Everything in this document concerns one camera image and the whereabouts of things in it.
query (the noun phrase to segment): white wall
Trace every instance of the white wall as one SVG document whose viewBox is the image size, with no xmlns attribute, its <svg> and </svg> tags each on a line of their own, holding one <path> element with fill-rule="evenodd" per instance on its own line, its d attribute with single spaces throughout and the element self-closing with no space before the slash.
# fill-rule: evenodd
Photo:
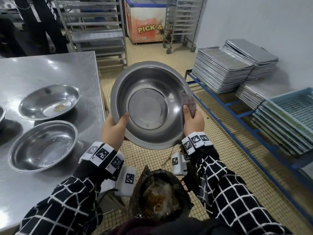
<svg viewBox="0 0 313 235">
<path fill-rule="evenodd" d="M 197 48 L 247 39 L 279 57 L 273 74 L 313 87 L 313 0 L 207 0 Z"/>
</svg>

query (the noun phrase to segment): rolling rack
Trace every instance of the rolling rack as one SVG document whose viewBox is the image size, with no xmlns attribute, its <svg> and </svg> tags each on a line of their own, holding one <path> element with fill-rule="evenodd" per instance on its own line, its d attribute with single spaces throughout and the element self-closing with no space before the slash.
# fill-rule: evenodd
<svg viewBox="0 0 313 235">
<path fill-rule="evenodd" d="M 276 145 L 271 145 L 258 135 L 258 129 L 252 129 L 248 124 L 243 121 L 243 117 L 249 116 L 253 113 L 253 110 L 236 114 L 229 107 L 242 103 L 241 100 L 234 102 L 224 103 L 216 94 L 214 94 L 209 88 L 205 86 L 199 79 L 197 79 L 193 74 L 192 70 L 186 70 L 185 80 L 187 76 L 192 78 L 192 81 L 187 82 L 189 85 L 198 84 L 202 87 L 211 97 L 213 97 L 223 108 L 230 113 L 252 136 L 254 136 L 283 166 L 285 166 L 300 182 L 304 187 L 306 187 L 310 193 L 313 194 L 313 182 L 298 171 L 299 166 L 303 162 L 296 162 L 294 164 L 286 160 L 279 152 L 279 148 Z M 280 183 L 267 171 L 267 169 L 254 157 L 250 151 L 237 139 L 237 137 L 230 132 L 230 130 L 212 113 L 212 111 L 193 93 L 194 98 L 201 104 L 201 106 L 214 118 L 214 120 L 226 131 L 227 134 L 237 143 L 238 146 L 248 155 L 248 157 L 256 164 L 256 166 L 272 181 L 272 183 L 280 190 L 280 192 L 292 203 L 292 205 L 302 214 L 306 220 L 313 225 L 313 218 L 308 214 L 297 201 L 293 199 L 291 194 L 282 186 Z"/>
<path fill-rule="evenodd" d="M 191 43 L 191 52 L 196 51 L 195 33 L 199 24 L 204 0 L 167 0 L 163 48 L 171 54 L 174 37 L 184 35 L 183 46 Z"/>
<path fill-rule="evenodd" d="M 98 68 L 127 65 L 121 0 L 53 0 L 74 51 L 95 51 Z"/>
</svg>

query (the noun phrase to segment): person's left hand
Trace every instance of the person's left hand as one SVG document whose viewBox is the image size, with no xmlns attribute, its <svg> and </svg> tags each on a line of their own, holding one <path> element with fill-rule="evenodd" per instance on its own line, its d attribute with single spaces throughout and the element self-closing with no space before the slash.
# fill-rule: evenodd
<svg viewBox="0 0 313 235">
<path fill-rule="evenodd" d="M 119 122 L 115 125 L 115 122 L 110 113 L 102 126 L 102 142 L 107 143 L 112 148 L 114 148 L 115 151 L 118 151 L 123 144 L 128 120 L 129 113 L 127 112 L 119 119 Z"/>
</svg>

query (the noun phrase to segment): hand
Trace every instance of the hand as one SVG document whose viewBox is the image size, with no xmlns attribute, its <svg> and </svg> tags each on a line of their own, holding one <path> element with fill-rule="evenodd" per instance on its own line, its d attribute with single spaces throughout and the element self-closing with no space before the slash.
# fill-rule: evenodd
<svg viewBox="0 0 313 235">
<path fill-rule="evenodd" d="M 196 110 L 194 118 L 191 117 L 188 106 L 183 107 L 185 124 L 184 124 L 184 134 L 188 136 L 193 132 L 203 132 L 204 131 L 204 119 L 199 110 Z"/>
<path fill-rule="evenodd" d="M 114 148 L 115 151 L 118 151 L 123 144 L 128 120 L 129 113 L 127 112 L 119 119 L 119 122 L 115 125 L 115 122 L 110 113 L 102 126 L 102 142 L 107 143 L 112 148 Z"/>
</svg>

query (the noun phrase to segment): bowl rim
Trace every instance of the bowl rim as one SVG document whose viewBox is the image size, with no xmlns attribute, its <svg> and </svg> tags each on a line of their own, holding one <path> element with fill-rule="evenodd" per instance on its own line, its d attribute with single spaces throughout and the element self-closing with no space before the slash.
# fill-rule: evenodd
<svg viewBox="0 0 313 235">
<path fill-rule="evenodd" d="M 1 122 L 7 113 L 7 109 L 3 105 L 0 105 L 0 108 L 3 110 L 3 114 L 0 116 L 0 122 Z"/>
<path fill-rule="evenodd" d="M 42 126 L 44 124 L 54 124 L 54 123 L 62 123 L 62 124 L 66 124 L 68 126 L 70 126 L 74 132 L 75 132 L 75 140 L 73 142 L 73 145 L 71 146 L 71 148 L 69 149 L 69 151 L 62 157 L 60 158 L 59 160 L 57 160 L 56 162 L 54 162 L 53 164 L 47 166 L 47 167 L 44 167 L 44 168 L 41 168 L 41 169 L 36 169 L 36 170 L 22 170 L 22 169 L 19 169 L 17 167 L 15 167 L 12 163 L 12 153 L 13 153 L 13 150 L 16 149 L 16 147 L 20 144 L 20 141 L 21 141 L 21 138 L 29 133 L 30 131 L 33 131 L 34 129 L 38 128 L 39 126 Z M 51 168 L 53 166 L 55 166 L 57 163 L 61 162 L 62 160 L 64 160 L 71 152 L 72 150 L 74 149 L 74 146 L 76 145 L 77 143 L 77 140 L 78 140 L 78 130 L 76 128 L 75 125 L 73 125 L 72 123 L 68 122 L 68 121 L 64 121 L 64 120 L 52 120 L 52 121 L 47 121 L 47 122 L 44 122 L 44 123 L 41 123 L 39 125 L 36 125 L 35 127 L 32 127 L 31 129 L 27 130 L 25 133 L 23 133 L 21 136 L 19 136 L 15 141 L 14 143 L 12 144 L 12 146 L 10 147 L 10 150 L 9 150 L 9 165 L 12 169 L 14 169 L 15 171 L 17 172 L 20 172 L 20 173 L 35 173 L 35 172 L 39 172 L 39 171 L 44 171 L 48 168 Z"/>
<path fill-rule="evenodd" d="M 110 108 L 111 108 L 111 114 L 112 117 L 114 119 L 115 123 L 118 123 L 119 119 L 120 119 L 120 115 L 118 114 L 118 110 L 117 110 L 117 105 L 116 105 L 116 99 L 117 99 L 117 93 L 118 93 L 118 89 L 119 86 L 121 84 L 121 82 L 133 71 L 138 70 L 142 67 L 156 67 L 156 68 L 160 68 L 160 69 L 165 69 L 167 71 L 169 71 L 170 73 L 172 73 L 174 76 L 178 77 L 178 80 L 183 84 L 185 91 L 187 94 L 189 95 L 193 95 L 192 90 L 190 89 L 188 83 L 186 82 L 186 80 L 181 76 L 180 73 L 178 73 L 178 71 L 176 71 L 174 68 L 164 64 L 164 63 L 160 63 L 160 62 L 156 62 L 156 61 L 142 61 L 142 62 L 138 62 L 138 63 L 134 63 L 131 66 L 129 66 L 126 70 L 122 71 L 117 79 L 115 80 L 113 86 L 112 86 L 112 90 L 111 90 L 111 96 L 110 96 Z M 125 137 L 130 140 L 132 143 L 146 148 L 146 149 L 151 149 L 151 150 L 163 150 L 163 149 L 168 149 L 170 147 L 175 146 L 176 144 L 179 143 L 180 140 L 183 139 L 183 130 L 181 132 L 181 134 L 179 134 L 178 136 L 176 136 L 175 138 L 167 141 L 167 142 L 162 142 L 162 143 L 150 143 L 150 142 L 145 142 L 143 140 L 140 140 L 138 138 L 136 138 L 135 136 L 133 136 L 128 129 L 126 128 L 125 130 Z"/>
<path fill-rule="evenodd" d="M 74 88 L 74 89 L 78 92 L 78 99 L 77 99 L 77 101 L 75 102 L 75 104 L 74 104 L 72 107 L 68 108 L 67 110 L 62 111 L 60 114 L 57 114 L 57 115 L 51 116 L 51 117 L 45 117 L 45 118 L 30 118 L 30 117 L 27 117 L 26 115 L 24 115 L 24 114 L 21 112 L 22 103 L 23 103 L 23 101 L 24 101 L 27 97 L 29 97 L 29 96 L 30 96 L 31 94 L 33 94 L 34 92 L 39 91 L 39 90 L 41 90 L 41 89 L 43 89 L 43 88 L 53 87 L 53 86 L 66 86 L 66 87 Z M 21 100 L 21 102 L 20 102 L 19 105 L 18 105 L 18 113 L 20 114 L 20 116 L 21 116 L 22 118 L 27 119 L 27 120 L 32 120 L 32 121 L 37 121 L 37 120 L 50 120 L 50 119 L 56 118 L 56 117 L 58 117 L 58 116 L 60 116 L 60 115 L 63 115 L 63 114 L 65 114 L 65 113 L 67 113 L 68 111 L 70 111 L 71 109 L 73 109 L 73 108 L 78 104 L 78 102 L 80 101 L 80 99 L 81 99 L 81 92 L 80 92 L 80 89 L 79 89 L 78 87 L 69 86 L 69 85 L 64 85 L 64 84 L 53 84 L 53 85 L 49 85 L 49 86 L 44 86 L 44 87 L 42 87 L 42 88 L 39 88 L 39 89 L 37 89 L 37 90 L 34 90 L 33 92 L 31 92 L 30 94 L 28 94 L 26 97 L 24 97 L 24 98 Z"/>
</svg>

